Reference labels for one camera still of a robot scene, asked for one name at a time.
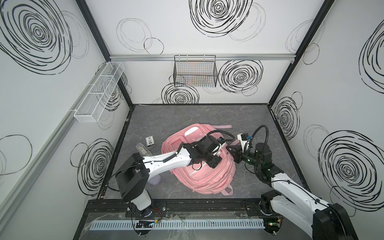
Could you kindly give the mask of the pink student backpack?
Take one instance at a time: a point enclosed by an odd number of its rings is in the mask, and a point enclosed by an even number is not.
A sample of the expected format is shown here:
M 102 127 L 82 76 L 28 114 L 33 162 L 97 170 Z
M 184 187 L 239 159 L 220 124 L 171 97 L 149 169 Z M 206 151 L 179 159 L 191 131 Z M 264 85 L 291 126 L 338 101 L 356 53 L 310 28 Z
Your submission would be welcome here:
M 168 137 L 163 143 L 163 154 L 177 150 L 181 143 L 192 143 L 201 140 L 208 132 L 216 130 L 216 126 L 209 124 L 193 124 Z M 211 195 L 221 193 L 231 196 L 234 193 L 231 185 L 236 165 L 228 150 L 222 148 L 219 152 L 222 161 L 216 168 L 210 168 L 207 163 L 194 164 L 188 167 L 170 170 L 184 186 L 194 192 Z

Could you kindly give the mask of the purple eraser pouch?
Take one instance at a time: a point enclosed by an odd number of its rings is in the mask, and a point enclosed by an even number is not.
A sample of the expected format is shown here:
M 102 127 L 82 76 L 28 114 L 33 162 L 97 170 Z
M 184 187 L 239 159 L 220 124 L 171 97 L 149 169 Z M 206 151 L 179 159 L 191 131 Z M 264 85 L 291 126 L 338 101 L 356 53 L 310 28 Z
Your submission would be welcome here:
M 161 182 L 161 179 L 162 178 L 160 175 L 154 176 L 148 180 L 148 184 L 150 184 L 152 186 L 156 186 Z

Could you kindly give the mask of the clear plastic case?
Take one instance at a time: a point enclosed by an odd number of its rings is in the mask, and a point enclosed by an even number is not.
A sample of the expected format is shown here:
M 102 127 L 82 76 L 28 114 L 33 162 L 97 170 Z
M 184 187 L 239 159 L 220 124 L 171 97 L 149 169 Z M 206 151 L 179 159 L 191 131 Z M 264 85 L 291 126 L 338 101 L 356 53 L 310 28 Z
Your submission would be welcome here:
M 152 152 L 149 151 L 149 149 L 145 145 L 143 145 L 142 143 L 137 143 L 136 149 L 139 151 L 139 153 L 143 157 L 150 157 L 153 155 Z

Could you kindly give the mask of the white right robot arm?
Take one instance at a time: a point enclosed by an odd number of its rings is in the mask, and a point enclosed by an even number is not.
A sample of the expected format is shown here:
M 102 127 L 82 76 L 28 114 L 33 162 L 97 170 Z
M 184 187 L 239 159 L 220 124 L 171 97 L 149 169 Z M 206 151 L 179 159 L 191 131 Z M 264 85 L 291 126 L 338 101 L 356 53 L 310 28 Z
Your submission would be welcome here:
M 254 167 L 254 174 L 272 188 L 261 197 L 264 215 L 279 214 L 307 233 L 313 240 L 356 240 L 357 233 L 347 211 L 330 204 L 297 184 L 272 160 L 268 145 L 258 143 L 252 153 L 248 144 L 228 146 L 236 163 Z

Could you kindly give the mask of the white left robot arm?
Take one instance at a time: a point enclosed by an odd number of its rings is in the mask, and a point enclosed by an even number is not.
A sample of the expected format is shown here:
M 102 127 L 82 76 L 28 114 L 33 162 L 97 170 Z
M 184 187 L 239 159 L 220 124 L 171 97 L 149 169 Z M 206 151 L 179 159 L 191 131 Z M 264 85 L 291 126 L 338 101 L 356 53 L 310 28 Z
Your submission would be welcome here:
M 222 161 L 218 154 L 224 144 L 223 138 L 206 135 L 199 141 L 182 142 L 169 153 L 149 157 L 142 157 L 139 153 L 131 155 L 115 174 L 122 200 L 132 203 L 142 215 L 148 215 L 154 208 L 146 190 L 148 180 L 176 168 L 203 162 L 214 169 Z

